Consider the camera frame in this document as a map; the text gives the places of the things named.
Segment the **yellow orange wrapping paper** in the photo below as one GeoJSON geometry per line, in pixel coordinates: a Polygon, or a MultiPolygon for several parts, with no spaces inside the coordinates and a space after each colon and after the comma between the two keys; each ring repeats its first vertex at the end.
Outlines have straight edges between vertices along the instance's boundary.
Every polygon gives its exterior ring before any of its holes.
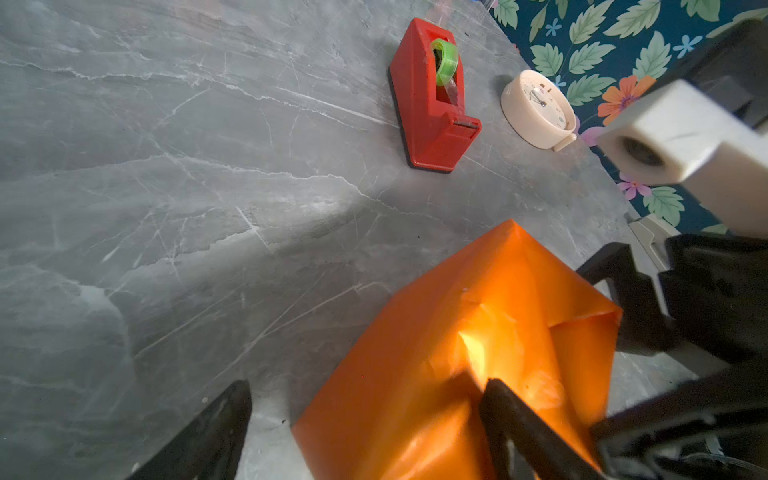
{"type": "Polygon", "coordinates": [[[317,479],[490,479],[479,403],[498,379],[595,464],[621,317],[506,221],[392,297],[294,438],[317,479]]]}

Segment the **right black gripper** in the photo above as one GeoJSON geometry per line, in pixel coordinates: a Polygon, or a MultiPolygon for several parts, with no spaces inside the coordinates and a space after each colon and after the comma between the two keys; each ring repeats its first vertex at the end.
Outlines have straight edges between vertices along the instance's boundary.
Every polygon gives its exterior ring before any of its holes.
{"type": "MultiPolygon", "coordinates": [[[[723,234],[665,240],[659,274],[674,328],[729,364],[767,353],[767,242],[723,234]]],[[[617,350],[675,345],[650,276],[631,246],[611,242],[576,273],[605,281],[623,310],[617,350]]],[[[646,400],[590,428],[601,467],[616,479],[765,479],[767,361],[752,359],[646,400]]]]}

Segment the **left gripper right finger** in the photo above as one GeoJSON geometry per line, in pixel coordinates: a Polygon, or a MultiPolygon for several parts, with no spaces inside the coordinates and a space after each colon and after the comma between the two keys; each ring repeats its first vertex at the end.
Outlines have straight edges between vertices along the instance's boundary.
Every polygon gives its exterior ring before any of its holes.
{"type": "Polygon", "coordinates": [[[513,444],[540,479],[601,479],[603,474],[577,454],[503,381],[490,379],[479,405],[493,469],[513,477],[508,445],[513,444]]]}

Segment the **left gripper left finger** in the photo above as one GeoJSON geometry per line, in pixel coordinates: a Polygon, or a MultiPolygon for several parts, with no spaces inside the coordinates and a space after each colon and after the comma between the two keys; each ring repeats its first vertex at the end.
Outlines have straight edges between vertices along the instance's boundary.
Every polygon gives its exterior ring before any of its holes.
{"type": "Polygon", "coordinates": [[[233,479],[252,413],[250,385],[231,383],[132,479],[233,479]]]}

